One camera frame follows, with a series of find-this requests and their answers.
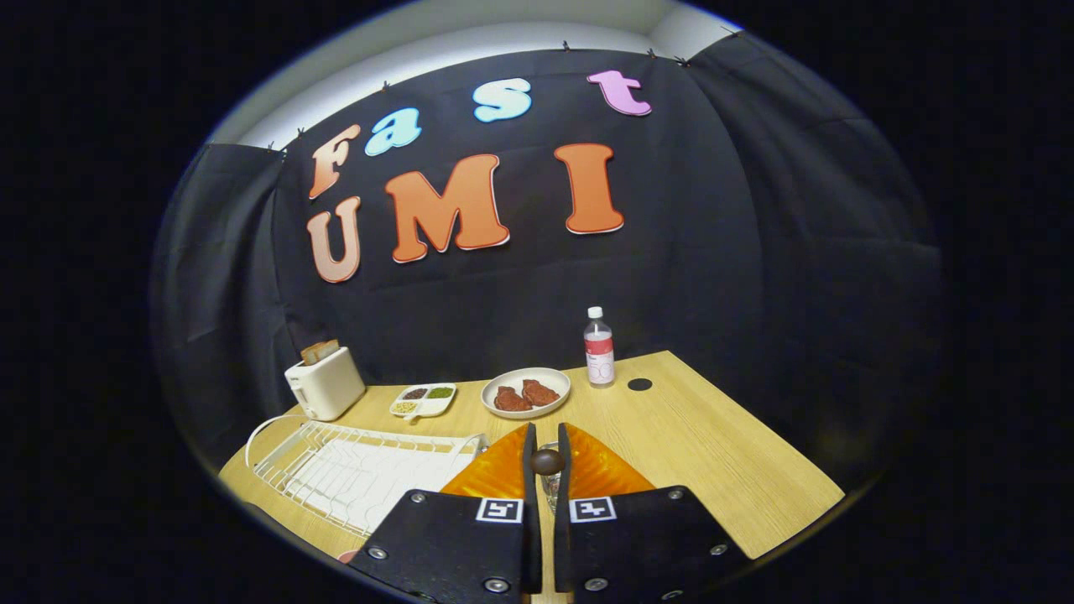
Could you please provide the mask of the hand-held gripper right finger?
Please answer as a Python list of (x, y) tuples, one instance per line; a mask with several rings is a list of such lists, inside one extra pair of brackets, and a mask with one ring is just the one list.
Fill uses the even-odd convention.
[(748, 555), (686, 486), (656, 488), (568, 422), (558, 427), (558, 592), (576, 601), (700, 601), (748, 572)]

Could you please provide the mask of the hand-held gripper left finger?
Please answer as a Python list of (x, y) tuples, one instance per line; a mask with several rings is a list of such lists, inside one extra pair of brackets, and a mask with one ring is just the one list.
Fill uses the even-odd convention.
[(526, 422), (458, 477), (479, 493), (411, 489), (348, 561), (406, 601), (527, 601), (541, 592), (540, 512)]

